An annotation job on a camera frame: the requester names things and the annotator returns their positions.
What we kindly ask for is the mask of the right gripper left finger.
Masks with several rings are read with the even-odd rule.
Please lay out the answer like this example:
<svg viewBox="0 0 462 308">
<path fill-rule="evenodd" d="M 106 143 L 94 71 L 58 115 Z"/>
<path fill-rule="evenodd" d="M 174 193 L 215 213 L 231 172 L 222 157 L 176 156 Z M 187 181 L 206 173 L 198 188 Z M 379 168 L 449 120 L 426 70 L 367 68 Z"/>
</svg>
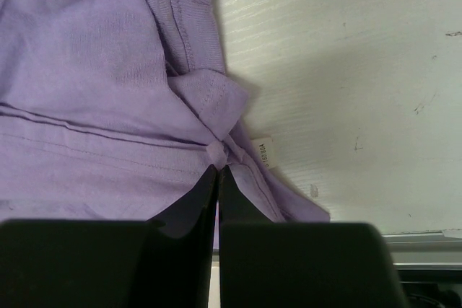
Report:
<svg viewBox="0 0 462 308">
<path fill-rule="evenodd" d="M 1 225 L 3 307 L 205 307 L 217 169 L 148 221 Z"/>
</svg>

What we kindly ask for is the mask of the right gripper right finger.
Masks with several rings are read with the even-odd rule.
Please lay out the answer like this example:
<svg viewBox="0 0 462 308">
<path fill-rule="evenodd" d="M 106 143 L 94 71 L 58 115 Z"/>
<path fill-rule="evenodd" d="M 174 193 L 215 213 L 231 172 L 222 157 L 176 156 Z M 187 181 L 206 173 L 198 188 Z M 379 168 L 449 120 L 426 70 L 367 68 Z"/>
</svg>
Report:
<svg viewBox="0 0 462 308">
<path fill-rule="evenodd" d="M 274 223 L 219 175 L 223 307 L 406 307 L 384 239 L 362 223 Z"/>
</svg>

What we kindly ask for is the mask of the purple t shirt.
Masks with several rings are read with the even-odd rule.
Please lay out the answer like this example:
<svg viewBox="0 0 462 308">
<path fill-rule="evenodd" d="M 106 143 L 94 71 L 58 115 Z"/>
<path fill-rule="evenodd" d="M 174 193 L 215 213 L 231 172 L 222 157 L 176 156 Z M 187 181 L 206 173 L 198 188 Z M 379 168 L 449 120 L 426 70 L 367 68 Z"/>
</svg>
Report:
<svg viewBox="0 0 462 308">
<path fill-rule="evenodd" d="M 272 221 L 330 216 L 266 168 L 212 0 L 1 0 L 1 219 L 145 221 L 229 167 Z"/>
</svg>

